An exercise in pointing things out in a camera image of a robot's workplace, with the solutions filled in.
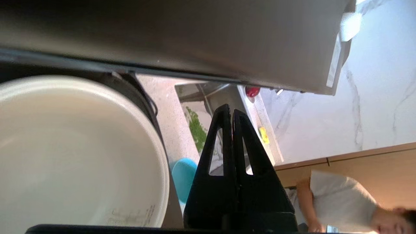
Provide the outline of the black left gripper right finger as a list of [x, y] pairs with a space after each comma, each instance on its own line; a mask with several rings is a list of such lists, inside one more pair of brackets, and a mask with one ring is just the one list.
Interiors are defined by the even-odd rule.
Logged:
[[237, 207], [233, 229], [298, 229], [294, 208], [247, 114], [234, 110]]

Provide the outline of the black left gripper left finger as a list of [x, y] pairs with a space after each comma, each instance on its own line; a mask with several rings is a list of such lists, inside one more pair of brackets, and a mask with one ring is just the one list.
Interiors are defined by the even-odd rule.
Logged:
[[[218, 107], [210, 124], [183, 215], [185, 228], [238, 228], [240, 163], [228, 104]], [[210, 175], [218, 131], [222, 132], [223, 175]]]

